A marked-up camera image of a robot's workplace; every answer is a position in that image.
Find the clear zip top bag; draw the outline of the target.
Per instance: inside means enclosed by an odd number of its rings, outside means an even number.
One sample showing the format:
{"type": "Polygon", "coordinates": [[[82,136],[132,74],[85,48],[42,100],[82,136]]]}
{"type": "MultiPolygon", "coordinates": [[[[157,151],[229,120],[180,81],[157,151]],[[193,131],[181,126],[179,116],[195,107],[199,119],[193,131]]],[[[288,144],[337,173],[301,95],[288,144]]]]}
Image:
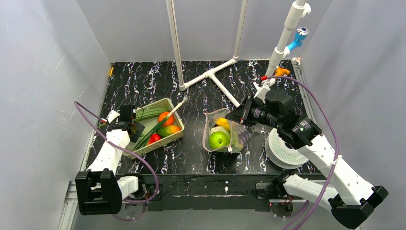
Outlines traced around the clear zip top bag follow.
{"type": "Polygon", "coordinates": [[[205,113],[203,148],[208,152],[238,153],[253,135],[251,128],[227,120],[227,108],[205,113]]]}

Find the red tomato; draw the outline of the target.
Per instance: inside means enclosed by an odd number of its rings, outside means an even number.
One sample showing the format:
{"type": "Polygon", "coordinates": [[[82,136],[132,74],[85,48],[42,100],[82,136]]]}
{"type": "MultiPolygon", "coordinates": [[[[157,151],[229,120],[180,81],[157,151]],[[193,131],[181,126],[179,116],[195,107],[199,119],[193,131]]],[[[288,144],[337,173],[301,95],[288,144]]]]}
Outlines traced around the red tomato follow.
{"type": "Polygon", "coordinates": [[[153,135],[151,135],[150,139],[148,140],[147,145],[155,143],[159,140],[161,140],[161,137],[158,134],[153,134],[153,135]]]}

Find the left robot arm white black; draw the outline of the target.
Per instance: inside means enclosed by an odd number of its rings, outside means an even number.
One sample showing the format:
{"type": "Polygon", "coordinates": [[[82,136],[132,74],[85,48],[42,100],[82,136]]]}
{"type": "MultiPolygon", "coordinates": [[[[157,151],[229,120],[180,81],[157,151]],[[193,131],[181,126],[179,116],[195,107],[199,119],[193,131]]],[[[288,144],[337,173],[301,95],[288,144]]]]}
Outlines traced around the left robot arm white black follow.
{"type": "Polygon", "coordinates": [[[82,215],[118,214],[122,201],[139,191],[138,177],[116,176],[119,161],[131,138],[144,127],[135,123],[136,108],[123,105],[111,111],[104,122],[108,125],[106,140],[96,159],[75,177],[79,211],[82,215]]]}

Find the green apple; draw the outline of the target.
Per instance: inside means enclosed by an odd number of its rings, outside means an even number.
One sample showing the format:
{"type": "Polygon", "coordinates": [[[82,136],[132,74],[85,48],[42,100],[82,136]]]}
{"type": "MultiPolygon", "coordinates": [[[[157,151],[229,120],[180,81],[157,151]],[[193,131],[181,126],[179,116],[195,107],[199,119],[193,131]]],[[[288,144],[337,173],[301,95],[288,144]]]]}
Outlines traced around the green apple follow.
{"type": "Polygon", "coordinates": [[[209,146],[212,149],[218,149],[218,148],[228,146],[229,143],[230,143],[230,136],[229,136],[229,134],[227,134],[225,132],[216,131],[209,136],[209,146]]]}

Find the white pvc pipe frame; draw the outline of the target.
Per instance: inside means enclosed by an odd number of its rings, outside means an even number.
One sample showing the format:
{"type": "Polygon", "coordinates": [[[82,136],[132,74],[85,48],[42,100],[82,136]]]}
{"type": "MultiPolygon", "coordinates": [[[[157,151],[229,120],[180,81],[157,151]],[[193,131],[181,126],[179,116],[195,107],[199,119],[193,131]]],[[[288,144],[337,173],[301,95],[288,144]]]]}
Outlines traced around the white pvc pipe frame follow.
{"type": "Polygon", "coordinates": [[[184,91],[209,78],[234,106],[239,106],[216,74],[239,60],[248,1],[168,0],[166,7],[179,89],[184,91]],[[185,80],[181,45],[187,46],[185,60],[222,60],[223,63],[185,80]]]}

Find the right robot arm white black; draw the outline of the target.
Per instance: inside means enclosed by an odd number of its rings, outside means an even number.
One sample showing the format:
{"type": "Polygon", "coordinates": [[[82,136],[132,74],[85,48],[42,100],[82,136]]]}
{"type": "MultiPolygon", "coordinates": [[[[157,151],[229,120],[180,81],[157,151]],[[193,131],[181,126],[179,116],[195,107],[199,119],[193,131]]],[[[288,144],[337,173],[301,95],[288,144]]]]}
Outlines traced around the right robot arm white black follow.
{"type": "Polygon", "coordinates": [[[331,211],[344,227],[359,227],[388,196],[381,185],[372,185],[358,175],[335,149],[317,124],[295,111],[294,98],[284,92],[269,91],[264,99],[247,96],[225,118],[246,126],[262,124],[275,131],[283,146],[293,149],[326,177],[327,185],[303,179],[285,170],[264,189],[261,197],[298,196],[331,211]]]}

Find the orange fruit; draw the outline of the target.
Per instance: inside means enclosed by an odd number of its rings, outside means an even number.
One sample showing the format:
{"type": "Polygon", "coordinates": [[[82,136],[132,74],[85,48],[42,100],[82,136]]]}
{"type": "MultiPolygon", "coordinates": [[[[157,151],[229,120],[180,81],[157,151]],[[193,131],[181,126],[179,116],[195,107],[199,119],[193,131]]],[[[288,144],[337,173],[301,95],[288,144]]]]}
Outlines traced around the orange fruit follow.
{"type": "Polygon", "coordinates": [[[165,122],[161,124],[161,127],[171,126],[175,123],[174,115],[168,116],[168,114],[169,112],[163,112],[159,115],[158,122],[165,120],[165,122]]]}

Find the white jointed pipe stand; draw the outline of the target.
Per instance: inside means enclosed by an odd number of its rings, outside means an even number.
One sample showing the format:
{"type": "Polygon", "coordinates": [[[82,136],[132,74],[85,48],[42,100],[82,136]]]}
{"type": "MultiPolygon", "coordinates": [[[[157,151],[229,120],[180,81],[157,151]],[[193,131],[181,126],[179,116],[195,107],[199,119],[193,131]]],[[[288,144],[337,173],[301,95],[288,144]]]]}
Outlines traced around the white jointed pipe stand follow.
{"type": "Polygon", "coordinates": [[[297,28],[299,21],[309,15],[311,7],[306,0],[295,0],[287,14],[284,22],[284,29],[280,36],[277,46],[269,60],[269,65],[266,71],[267,76],[272,75],[279,65],[280,61],[288,55],[287,43],[292,34],[292,31],[297,28]]]}

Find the yellow lemon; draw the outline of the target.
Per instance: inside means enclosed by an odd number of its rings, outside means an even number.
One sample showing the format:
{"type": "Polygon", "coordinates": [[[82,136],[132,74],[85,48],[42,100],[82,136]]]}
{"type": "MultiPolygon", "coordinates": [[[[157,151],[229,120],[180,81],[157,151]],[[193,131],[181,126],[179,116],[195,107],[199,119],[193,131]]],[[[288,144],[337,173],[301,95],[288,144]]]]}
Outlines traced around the yellow lemon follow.
{"type": "Polygon", "coordinates": [[[219,118],[219,119],[216,121],[216,125],[217,125],[217,126],[221,126],[221,127],[223,127],[227,132],[230,132],[230,126],[229,126],[228,120],[225,119],[225,118],[219,118]]]}

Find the orange green mango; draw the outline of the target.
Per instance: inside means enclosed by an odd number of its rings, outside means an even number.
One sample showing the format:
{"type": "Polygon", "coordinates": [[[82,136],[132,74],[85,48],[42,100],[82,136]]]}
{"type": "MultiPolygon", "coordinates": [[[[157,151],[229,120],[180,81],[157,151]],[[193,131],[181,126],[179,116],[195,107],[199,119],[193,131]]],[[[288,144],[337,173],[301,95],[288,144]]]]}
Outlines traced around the orange green mango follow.
{"type": "Polygon", "coordinates": [[[180,128],[175,125],[171,126],[166,126],[166,127],[161,127],[156,131],[156,134],[158,134],[161,138],[168,137],[172,134],[175,134],[180,131],[180,128]]]}

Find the blue clamp fitting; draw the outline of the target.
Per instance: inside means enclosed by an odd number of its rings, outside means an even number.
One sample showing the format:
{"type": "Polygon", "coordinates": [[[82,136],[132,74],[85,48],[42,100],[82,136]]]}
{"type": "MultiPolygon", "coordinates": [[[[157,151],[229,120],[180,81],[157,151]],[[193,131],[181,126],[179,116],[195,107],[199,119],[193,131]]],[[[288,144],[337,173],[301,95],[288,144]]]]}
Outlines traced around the blue clamp fitting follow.
{"type": "Polygon", "coordinates": [[[300,26],[297,28],[296,33],[294,35],[294,40],[287,46],[290,51],[294,50],[297,47],[301,47],[303,44],[303,41],[306,39],[306,37],[309,34],[309,30],[304,27],[300,26]]]}

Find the orange clamp fitting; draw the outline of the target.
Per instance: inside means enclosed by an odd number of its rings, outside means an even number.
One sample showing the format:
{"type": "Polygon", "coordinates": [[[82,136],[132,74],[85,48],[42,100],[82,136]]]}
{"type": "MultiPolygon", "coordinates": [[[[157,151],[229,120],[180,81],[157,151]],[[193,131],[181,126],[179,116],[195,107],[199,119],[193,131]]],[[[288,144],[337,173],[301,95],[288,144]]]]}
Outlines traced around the orange clamp fitting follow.
{"type": "Polygon", "coordinates": [[[289,76],[290,71],[281,67],[277,67],[274,72],[274,76],[289,76]]]}

